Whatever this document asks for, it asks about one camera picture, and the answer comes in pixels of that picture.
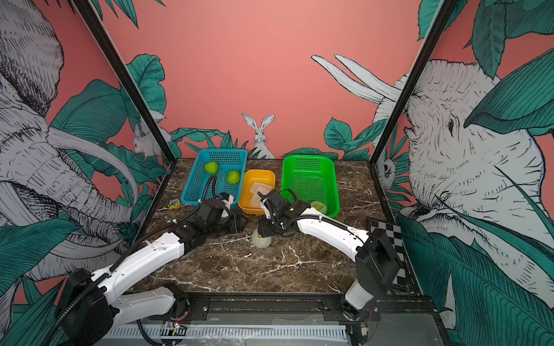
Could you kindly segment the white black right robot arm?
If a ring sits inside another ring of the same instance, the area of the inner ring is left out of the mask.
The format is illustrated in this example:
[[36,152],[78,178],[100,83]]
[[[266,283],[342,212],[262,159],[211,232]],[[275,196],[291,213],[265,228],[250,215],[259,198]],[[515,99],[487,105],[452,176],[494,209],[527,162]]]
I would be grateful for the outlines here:
[[385,295],[401,270],[400,257],[386,231],[356,229],[319,212],[302,200],[289,202],[280,190],[258,193],[264,217],[258,236],[299,232],[337,249],[356,266],[356,279],[342,298],[342,310],[356,314]]

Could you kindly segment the bright green plastic basket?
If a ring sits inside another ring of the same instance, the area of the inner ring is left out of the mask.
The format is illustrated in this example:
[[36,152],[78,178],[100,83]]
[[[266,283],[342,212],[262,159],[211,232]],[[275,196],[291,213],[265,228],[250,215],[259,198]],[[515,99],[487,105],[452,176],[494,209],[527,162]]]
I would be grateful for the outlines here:
[[336,167],[327,157],[295,154],[285,158],[281,189],[289,201],[294,200],[289,191],[292,190],[298,200],[322,203],[328,217],[335,218],[340,213]]

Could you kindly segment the yellow plastic tub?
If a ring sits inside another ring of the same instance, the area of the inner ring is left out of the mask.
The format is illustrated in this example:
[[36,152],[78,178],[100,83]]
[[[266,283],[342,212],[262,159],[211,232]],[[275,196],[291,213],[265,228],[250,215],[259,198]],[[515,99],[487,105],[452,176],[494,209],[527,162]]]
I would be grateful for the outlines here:
[[238,206],[248,215],[263,215],[261,197],[274,189],[276,176],[270,170],[248,170],[244,175]]

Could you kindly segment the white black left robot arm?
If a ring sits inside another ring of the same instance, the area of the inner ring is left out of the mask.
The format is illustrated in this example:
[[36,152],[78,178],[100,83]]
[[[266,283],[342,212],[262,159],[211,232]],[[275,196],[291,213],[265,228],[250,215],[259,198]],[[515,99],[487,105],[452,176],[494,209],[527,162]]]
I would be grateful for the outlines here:
[[143,294],[128,295],[133,285],[165,264],[203,245],[232,218],[233,195],[215,190],[216,177],[209,178],[204,189],[212,198],[203,197],[196,208],[176,224],[159,231],[160,237],[133,244],[115,261],[95,272],[76,270],[62,289],[55,322],[43,345],[50,345],[63,330],[73,345],[93,345],[115,327],[149,315],[163,315],[180,298],[176,290],[161,287]]

